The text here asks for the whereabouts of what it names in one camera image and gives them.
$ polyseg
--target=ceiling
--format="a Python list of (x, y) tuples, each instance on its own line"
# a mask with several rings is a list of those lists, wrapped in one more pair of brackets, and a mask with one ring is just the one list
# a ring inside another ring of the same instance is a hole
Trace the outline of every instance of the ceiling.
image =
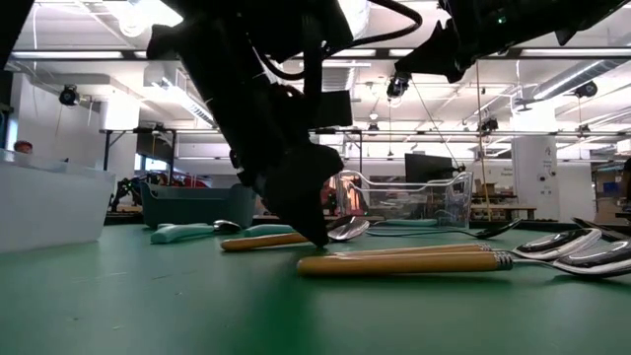
[[(125, 6), (125, 2), (117, 2), (118, 6)], [(447, 14), (436, 10), (435, 1), (409, 1), (408, 6), (419, 11), (424, 19), (424, 25), (417, 32), (405, 37), (386, 42), (371, 44), (370, 47), (412, 48), (425, 41), (437, 21), (444, 21)], [(120, 16), (115, 16), (118, 8), (104, 4), (102, 1), (71, 1), (47, 0), (37, 1), (27, 20), (15, 50), (111, 50), (136, 49), (143, 50), (149, 41), (149, 30), (130, 37), (128, 29), (121, 26)], [(568, 45), (570, 46), (614, 46), (622, 37), (631, 34), (631, 9), (623, 8), (592, 29), (577, 34)], [(379, 6), (370, 9), (369, 23), (364, 36), (378, 35), (398, 30), (407, 26), (409, 21), (394, 14), (390, 10)], [(524, 46), (558, 47), (554, 35), (546, 35)], [(13, 70), (33, 74), (34, 71), (42, 82), (56, 83), (54, 78), (68, 74), (108, 75), (124, 87), (142, 98), (144, 104), (141, 119), (162, 121), (168, 126), (177, 128), (208, 128), (208, 125), (195, 119), (178, 103), (169, 100), (159, 88), (147, 83), (146, 72), (149, 62), (108, 61), (108, 62), (63, 62), (41, 61), (34, 67), (31, 61), (13, 62)], [(392, 60), (357, 60), (359, 67), (353, 69), (349, 76), (348, 70), (335, 71), (330, 69), (328, 75), (334, 81), (335, 76), (341, 82), (349, 81), (347, 89), (353, 95), (353, 114), (355, 125), (366, 128), (369, 122), (377, 122), (381, 130), (415, 130), (435, 128), (441, 130), (463, 130), (465, 125), (475, 129), (477, 110), (490, 103), (494, 103), (492, 110), (484, 111), (484, 115), (498, 118), (501, 129), (510, 128), (511, 101), (508, 95), (515, 87), (532, 88), (549, 81), (559, 73), (581, 64), (572, 60), (481, 60), (477, 66), (469, 69), (464, 78), (449, 84), (444, 77), (433, 75), (413, 75), (413, 85), (403, 96), (399, 106), (389, 106), (385, 95), (386, 82), (393, 73)], [(178, 63), (165, 65), (179, 68)], [(284, 64), (288, 72), (300, 71), (300, 61), (290, 61)], [(559, 129), (574, 130), (581, 122), (595, 122), (595, 118), (606, 117), (618, 110), (631, 107), (626, 104), (631, 96), (631, 64), (625, 63), (594, 79), (599, 87), (598, 94), (591, 99), (582, 99), (579, 103), (574, 96), (559, 96), (553, 99), (556, 120)], [(184, 80), (178, 83), (195, 98), (194, 86)], [(378, 118), (371, 120), (371, 113)], [(625, 114), (611, 119), (600, 125), (598, 131), (617, 131), (631, 128), (631, 115)], [(203, 135), (194, 138), (203, 141)], [(367, 140), (389, 140), (390, 137), (367, 137)], [(407, 135), (392, 135), (392, 141), (403, 142), (415, 140), (435, 140), (439, 138), (409, 137)], [(593, 144), (594, 149), (601, 149), (602, 144)], [(409, 151), (408, 145), (401, 145), (401, 151)]]

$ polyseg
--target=white plastic bin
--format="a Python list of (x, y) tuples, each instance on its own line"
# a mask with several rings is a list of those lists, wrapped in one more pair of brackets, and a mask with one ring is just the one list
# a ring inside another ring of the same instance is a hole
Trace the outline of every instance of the white plastic bin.
[(114, 175), (0, 149), (0, 252), (92, 242)]

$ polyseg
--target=utensil handle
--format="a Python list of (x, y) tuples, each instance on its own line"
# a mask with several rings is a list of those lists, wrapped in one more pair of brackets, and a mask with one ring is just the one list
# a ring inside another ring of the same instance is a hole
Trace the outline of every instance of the utensil handle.
[(225, 251), (243, 251), (305, 242), (308, 242), (307, 238), (303, 237), (300, 233), (289, 233), (274, 236), (227, 240), (221, 243), (221, 248)]
[(298, 263), (305, 276), (383, 276), (428, 272), (474, 272), (510, 269), (512, 260), (495, 252), (404, 255), (310, 256)]
[(462, 244), (450, 246), (435, 246), (421, 248), (394, 248), (379, 250), (363, 250), (335, 252), (333, 255), (402, 255), (402, 254), (421, 254), (421, 253), (440, 253), (440, 252), (467, 252), (467, 251), (491, 251), (491, 247), (485, 244)]

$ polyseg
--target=table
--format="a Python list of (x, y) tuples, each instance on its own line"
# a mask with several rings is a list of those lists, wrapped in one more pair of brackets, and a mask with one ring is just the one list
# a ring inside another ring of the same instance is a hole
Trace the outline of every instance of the table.
[[(631, 277), (546, 268), (302, 279), (293, 246), (220, 253), (220, 239), (151, 246), (141, 226), (98, 243), (0, 255), (0, 354), (625, 354)], [(491, 241), (512, 248), (542, 233)], [(332, 250), (474, 242), (360, 238)]]
[[(521, 205), (490, 205), (489, 206), (491, 208), (491, 210), (502, 210), (504, 211), (504, 213), (506, 214), (506, 219), (507, 220), (512, 220), (513, 219), (513, 212), (514, 211), (526, 211), (527, 212), (527, 218), (530, 221), (534, 220), (534, 211), (536, 210), (536, 207), (534, 206), (521, 206)], [(471, 205), (471, 209), (478, 209), (478, 210), (486, 210), (487, 206), (486, 204), (474, 204)]]

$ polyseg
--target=black cable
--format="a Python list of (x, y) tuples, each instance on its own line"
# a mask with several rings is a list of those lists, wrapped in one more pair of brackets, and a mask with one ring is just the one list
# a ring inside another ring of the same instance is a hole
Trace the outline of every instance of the black cable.
[[(365, 45), (365, 44), (370, 44), (370, 43), (375, 43), (375, 42), (380, 42), (380, 41), (385, 41), (385, 40), (392, 40), (392, 39), (397, 39), (403, 36), (410, 35), (416, 30), (418, 30), (421, 27), (421, 25), (423, 25), (423, 17), (419, 13), (417, 13), (416, 11), (408, 8), (407, 6), (399, 2), (396, 2), (393, 0), (369, 0), (369, 1), (374, 4), (383, 6), (389, 10), (392, 10), (393, 12), (399, 15), (409, 18), (410, 20), (414, 22), (414, 24), (406, 27), (405, 29), (394, 31), (388, 34), (372, 35), (365, 38), (358, 38), (358, 39), (353, 40), (351, 43), (347, 45), (343, 45), (343, 46), (339, 46), (335, 48), (325, 47), (321, 54), (321, 60), (329, 58), (333, 54), (340, 52), (344, 49), (349, 49), (358, 45)], [(281, 69), (278, 69), (274, 64), (272, 64), (269, 58), (267, 58), (267, 56), (264, 53), (261, 53), (256, 47), (254, 48), (254, 50), (256, 51), (256, 54), (260, 58), (260, 61), (263, 63), (263, 65), (265, 65), (265, 67), (267, 67), (267, 69), (269, 69), (269, 71), (271, 71), (272, 74), (276, 75), (277, 77), (283, 80), (290, 80), (290, 81), (296, 81), (296, 80), (301, 80), (305, 78), (305, 71), (302, 71), (300, 73), (295, 73), (295, 74), (285, 73)]]

